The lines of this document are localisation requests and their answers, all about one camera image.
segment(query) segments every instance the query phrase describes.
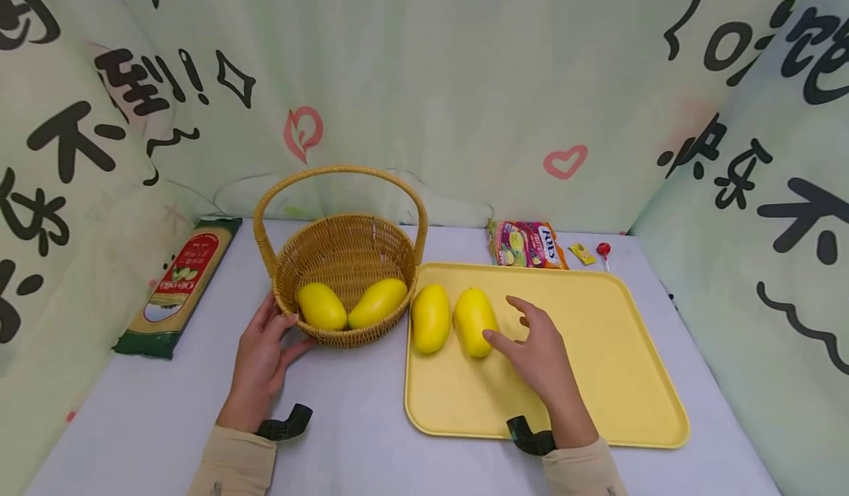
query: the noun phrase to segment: plastic tray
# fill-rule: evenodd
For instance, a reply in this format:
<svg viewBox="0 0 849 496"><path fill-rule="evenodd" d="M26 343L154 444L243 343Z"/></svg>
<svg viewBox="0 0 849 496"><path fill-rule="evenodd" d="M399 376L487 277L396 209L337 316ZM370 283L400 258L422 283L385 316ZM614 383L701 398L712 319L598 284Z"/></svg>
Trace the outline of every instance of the plastic tray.
<svg viewBox="0 0 849 496"><path fill-rule="evenodd" d="M581 395L610 444L676 448L689 437L687 414L654 350L624 283L608 273L427 263L418 288L441 284L453 305L463 290L485 291L498 326L523 340L527 329L504 296L533 302L552 317L569 350ZM507 419L525 416L533 431L550 429L537 395L496 351L465 355L454 329L442 350L413 348L410 323L404 407L415 427L437 436L510 439Z"/></svg>

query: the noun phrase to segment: sleeve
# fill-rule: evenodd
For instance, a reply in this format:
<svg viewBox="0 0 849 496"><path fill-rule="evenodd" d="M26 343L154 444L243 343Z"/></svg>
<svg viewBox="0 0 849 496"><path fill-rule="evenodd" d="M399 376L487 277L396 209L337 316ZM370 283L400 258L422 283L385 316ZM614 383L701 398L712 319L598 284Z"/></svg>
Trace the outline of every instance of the sleeve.
<svg viewBox="0 0 849 496"><path fill-rule="evenodd" d="M554 450L542 458L552 496L627 496L603 439L582 448Z"/></svg>
<svg viewBox="0 0 849 496"><path fill-rule="evenodd" d="M213 427L188 496L264 496L276 455L261 436Z"/></svg>

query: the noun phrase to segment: tabletop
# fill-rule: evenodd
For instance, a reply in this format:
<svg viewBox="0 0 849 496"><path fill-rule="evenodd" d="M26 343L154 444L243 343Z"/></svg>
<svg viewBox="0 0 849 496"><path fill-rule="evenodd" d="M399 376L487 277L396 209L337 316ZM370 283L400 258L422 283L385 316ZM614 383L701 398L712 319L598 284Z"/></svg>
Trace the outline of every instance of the tabletop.
<svg viewBox="0 0 849 496"><path fill-rule="evenodd" d="M268 222L268 236L279 249L304 224ZM404 230L414 237L414 227ZM564 250L575 242L594 249L602 240L612 246L610 269L631 290L691 422L680 450L614 448L630 494L780 496L638 239L558 233ZM585 268L567 255L570 267ZM486 232L432 227L424 262L490 263ZM174 360L113 356L27 495L185 494L227 396L239 336L268 289L246 221ZM296 402L314 413L301 438L280 445L268 494L548 495L540 458L512 442L434 438L408 421L406 323L359 349L319 346L289 369L273 417L285 419Z"/></svg>

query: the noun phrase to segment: black clip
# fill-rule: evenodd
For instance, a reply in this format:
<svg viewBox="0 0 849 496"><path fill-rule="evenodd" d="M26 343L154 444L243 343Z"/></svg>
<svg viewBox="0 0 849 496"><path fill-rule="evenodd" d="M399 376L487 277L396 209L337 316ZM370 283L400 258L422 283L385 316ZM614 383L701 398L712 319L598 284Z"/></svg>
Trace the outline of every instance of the black clip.
<svg viewBox="0 0 849 496"><path fill-rule="evenodd" d="M513 442L519 450L530 455L547 455L557 448L551 430L532 433L525 416L514 417L507 421L507 428Z"/></svg>
<svg viewBox="0 0 849 496"><path fill-rule="evenodd" d="M292 407L288 419L283 420L283 422L274 419L263 420L256 434L269 441L285 441L286 439L296 438L307 429L311 417L312 409L296 403Z"/></svg>

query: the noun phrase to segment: mango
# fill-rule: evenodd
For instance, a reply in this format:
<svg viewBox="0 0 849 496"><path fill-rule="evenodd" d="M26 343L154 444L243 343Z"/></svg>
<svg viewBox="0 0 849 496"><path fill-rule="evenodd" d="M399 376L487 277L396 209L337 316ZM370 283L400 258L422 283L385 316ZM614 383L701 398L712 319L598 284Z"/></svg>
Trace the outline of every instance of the mango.
<svg viewBox="0 0 849 496"><path fill-rule="evenodd" d="M454 322L460 341L471 357L486 357L492 345L483 338L485 329L498 332L498 322L492 303L478 288L469 288L460 294L454 306Z"/></svg>
<svg viewBox="0 0 849 496"><path fill-rule="evenodd" d="M313 282L298 290L301 317L307 324L325 330L342 330L348 321L345 306L327 284Z"/></svg>
<svg viewBox="0 0 849 496"><path fill-rule="evenodd" d="M413 322L413 346L422 354L431 354L445 345L451 332L451 303L439 284L429 284L419 291L410 307Z"/></svg>
<svg viewBox="0 0 849 496"><path fill-rule="evenodd" d="M398 279L383 279L368 286L357 306L348 314L348 326L362 329L386 318L404 301L407 285Z"/></svg>

